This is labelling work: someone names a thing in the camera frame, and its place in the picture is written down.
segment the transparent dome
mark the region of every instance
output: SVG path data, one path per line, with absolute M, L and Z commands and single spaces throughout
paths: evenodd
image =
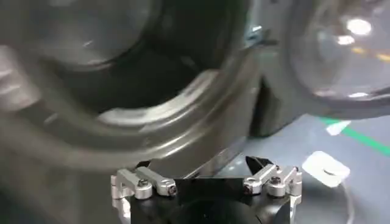
M 333 99 L 387 96 L 390 1 L 323 1 L 311 16 L 290 42 L 291 65 L 300 81 Z

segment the metal bracket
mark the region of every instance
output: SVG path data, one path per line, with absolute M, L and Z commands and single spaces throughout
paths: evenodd
M 244 179 L 244 192 L 248 195 L 260 194 L 263 185 L 275 174 L 277 166 L 268 164 L 251 177 Z
M 111 176 L 111 196 L 113 200 L 119 200 L 124 197 L 132 196 L 134 192 L 130 188 L 123 186 L 120 192 L 116 187 L 116 176 Z
M 247 195 L 260 194 L 263 186 L 271 197 L 290 196 L 290 223 L 294 223 L 296 206 L 302 202 L 302 172 L 297 167 L 281 169 L 274 164 L 268 164 L 243 181 Z
M 124 186 L 134 192 L 134 197 L 137 199 L 148 199 L 153 194 L 153 188 L 148 180 L 140 179 L 134 173 L 122 169 L 116 174 L 116 187 L 119 192 L 123 191 Z
M 159 174 L 151 171 L 147 167 L 139 167 L 135 170 L 135 173 L 148 181 L 150 181 L 154 188 L 156 188 L 157 193 L 161 196 L 171 196 L 174 197 L 177 194 L 177 188 L 175 180 L 170 178 L 165 178 Z

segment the bolt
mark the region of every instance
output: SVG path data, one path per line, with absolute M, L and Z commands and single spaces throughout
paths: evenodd
M 175 197 L 177 195 L 177 187 L 176 186 L 171 186 L 169 189 L 168 189 L 168 194 L 169 196 L 171 197 Z
M 244 194 L 246 195 L 252 195 L 254 192 L 253 192 L 253 187 L 252 186 L 249 186 L 249 185 L 244 185 Z
M 279 177 L 271 177 L 271 184 L 280 184 L 282 180 Z
M 141 179 L 141 180 L 139 180 L 137 186 L 138 186 L 138 187 L 146 187 L 148 184 L 149 184 L 149 181 L 148 181 L 148 180 Z

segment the white label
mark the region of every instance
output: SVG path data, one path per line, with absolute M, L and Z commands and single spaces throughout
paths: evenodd
M 350 173 L 350 169 L 322 151 L 314 152 L 302 164 L 308 174 L 328 187 L 337 187 Z

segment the green tape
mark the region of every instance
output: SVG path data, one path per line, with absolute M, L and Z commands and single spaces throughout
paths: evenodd
M 324 122 L 325 124 L 327 125 L 331 125 L 331 124 L 335 124 L 337 122 L 340 122 L 340 120 L 336 120 L 336 119 L 329 119 L 329 118 L 321 118 L 321 121 Z M 375 149 L 379 152 L 381 152 L 382 154 L 386 155 L 386 156 L 390 156 L 390 147 L 368 137 L 368 136 L 365 136 L 355 130 L 352 130 L 351 128 L 345 128 L 343 129 L 342 131 L 343 134 L 345 134 L 346 136 L 349 136 L 355 140 L 357 140 L 358 142 L 372 148 L 372 149 Z

